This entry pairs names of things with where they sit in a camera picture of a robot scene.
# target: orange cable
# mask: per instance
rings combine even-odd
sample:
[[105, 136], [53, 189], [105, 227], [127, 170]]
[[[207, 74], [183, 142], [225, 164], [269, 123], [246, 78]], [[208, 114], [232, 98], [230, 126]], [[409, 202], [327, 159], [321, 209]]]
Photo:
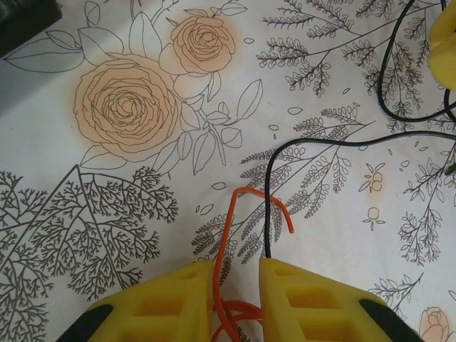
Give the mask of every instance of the orange cable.
[[[264, 197], [264, 193], [253, 189], [251, 187], [240, 187], [233, 191], [233, 195], [231, 197], [231, 202], [229, 203], [229, 209], [227, 213], [227, 219], [225, 221], [225, 226], [223, 229], [222, 239], [220, 241], [220, 248], [217, 254], [217, 260], [215, 262], [214, 267], [214, 277], [212, 279], [212, 290], [214, 296], [214, 307], [219, 320], [221, 322], [221, 326], [219, 327], [220, 332], [218, 335], [214, 334], [212, 337], [212, 341], [216, 341], [218, 336], [225, 330], [228, 336], [231, 338], [233, 342], [241, 342], [239, 339], [239, 335], [237, 333], [236, 322], [242, 319], [261, 319], [261, 310], [252, 304], [242, 302], [242, 301], [224, 301], [221, 294], [220, 294], [220, 273], [222, 270], [222, 262], [224, 257], [225, 249], [227, 248], [229, 230], [231, 228], [232, 219], [234, 216], [234, 208], [236, 207], [237, 197], [242, 192], [250, 192], [254, 195], [259, 197]], [[291, 221], [290, 214], [286, 209], [285, 205], [280, 202], [277, 198], [271, 196], [271, 201], [274, 204], [277, 204], [281, 211], [284, 213], [286, 223], [288, 225], [288, 229], [290, 234], [294, 233], [293, 222]], [[230, 312], [230, 308], [234, 311], [241, 312], [237, 316], [232, 316]]]

